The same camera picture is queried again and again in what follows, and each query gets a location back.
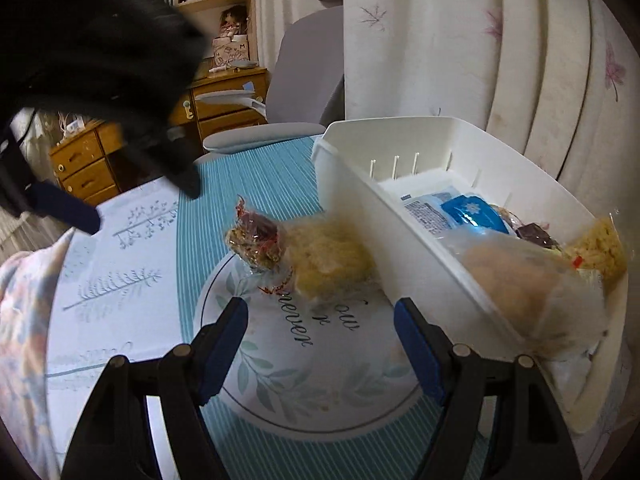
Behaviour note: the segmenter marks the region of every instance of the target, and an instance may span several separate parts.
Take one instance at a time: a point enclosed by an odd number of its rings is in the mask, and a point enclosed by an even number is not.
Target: striped teal tablecloth
[[[193,339],[200,291],[228,252],[223,233],[240,194],[255,208],[286,220],[320,210],[312,139],[296,139],[227,156],[200,166],[203,193],[180,196],[177,278],[184,341]],[[440,409],[427,397],[380,430],[337,442],[301,442],[260,430],[220,400],[203,415],[232,480],[404,480],[413,477],[436,427]],[[479,477],[486,441],[476,440],[466,477]]]

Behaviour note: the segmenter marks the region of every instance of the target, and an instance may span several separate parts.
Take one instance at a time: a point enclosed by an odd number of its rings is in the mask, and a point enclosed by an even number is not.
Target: screw
[[[471,355],[471,348],[463,344],[453,345],[453,353],[458,357],[469,357]]]
[[[120,368],[124,364],[124,357],[121,355],[116,355],[116,357],[112,357],[109,360],[109,364],[114,368]]]
[[[174,355],[177,357],[187,357],[191,352],[191,345],[182,344],[174,348]]]
[[[523,368],[533,368],[534,362],[528,355],[521,355],[518,357],[518,364]]]

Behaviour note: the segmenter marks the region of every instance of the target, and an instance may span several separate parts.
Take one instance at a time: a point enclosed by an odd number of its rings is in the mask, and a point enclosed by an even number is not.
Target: cable
[[[27,129],[24,131],[24,134],[22,135],[22,137],[20,137],[20,140],[18,140],[18,146],[20,146],[23,142],[23,140],[27,137],[29,130],[31,130],[31,125],[33,124],[33,120],[36,117],[36,108],[33,109],[33,112],[31,112],[31,117],[29,118],[29,124],[27,124]]]

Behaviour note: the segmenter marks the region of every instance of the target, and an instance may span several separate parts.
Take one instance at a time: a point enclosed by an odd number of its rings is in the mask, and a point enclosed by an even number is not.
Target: doll hair
[[[240,31],[238,34],[246,34],[246,20],[248,15],[244,5],[236,5],[230,9],[224,10],[222,14],[220,14],[220,29],[225,26],[227,16],[231,16],[234,21],[240,25]]]

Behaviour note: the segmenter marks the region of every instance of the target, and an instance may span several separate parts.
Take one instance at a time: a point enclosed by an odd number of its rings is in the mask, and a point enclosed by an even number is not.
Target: drawer handle
[[[187,115],[187,119],[193,119],[193,112],[191,111],[191,101],[185,100],[182,103],[182,107],[184,108],[184,113]]]

